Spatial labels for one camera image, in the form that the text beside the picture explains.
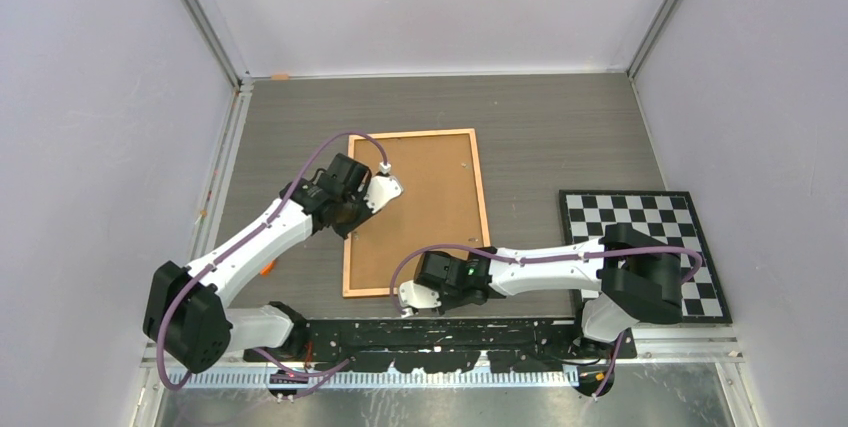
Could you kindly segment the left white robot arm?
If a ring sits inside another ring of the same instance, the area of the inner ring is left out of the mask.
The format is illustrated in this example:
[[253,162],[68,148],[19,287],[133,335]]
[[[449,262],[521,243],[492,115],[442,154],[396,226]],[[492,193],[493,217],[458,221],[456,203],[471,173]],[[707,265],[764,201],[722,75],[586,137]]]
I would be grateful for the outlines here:
[[201,373],[225,353],[269,347],[298,359],[307,345],[294,311],[281,303],[233,308],[232,301],[271,261],[325,228],[346,237],[376,209],[367,194],[381,175],[344,154],[310,178],[288,183],[253,222],[211,252],[153,275],[143,333],[161,355]]

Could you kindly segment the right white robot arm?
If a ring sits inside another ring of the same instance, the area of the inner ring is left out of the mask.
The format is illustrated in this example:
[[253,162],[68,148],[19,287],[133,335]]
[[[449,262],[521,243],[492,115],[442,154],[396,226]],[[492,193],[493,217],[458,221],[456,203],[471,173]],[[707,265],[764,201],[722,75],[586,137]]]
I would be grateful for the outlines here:
[[699,268],[694,250],[665,244],[615,223],[597,239],[552,248],[516,250],[437,244],[411,254],[412,280],[398,285],[395,304],[404,316],[421,310],[444,314],[536,291],[592,291],[578,308],[574,350],[596,357],[620,334],[640,324],[673,325],[683,319],[683,258]]

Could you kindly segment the wooden picture frame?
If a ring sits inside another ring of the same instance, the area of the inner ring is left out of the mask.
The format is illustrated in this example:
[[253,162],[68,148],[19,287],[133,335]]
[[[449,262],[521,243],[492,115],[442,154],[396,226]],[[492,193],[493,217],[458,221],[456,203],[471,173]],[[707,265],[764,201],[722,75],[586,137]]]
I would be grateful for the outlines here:
[[375,133],[403,188],[344,242],[342,296],[382,297],[398,263],[433,244],[491,243],[473,128]]

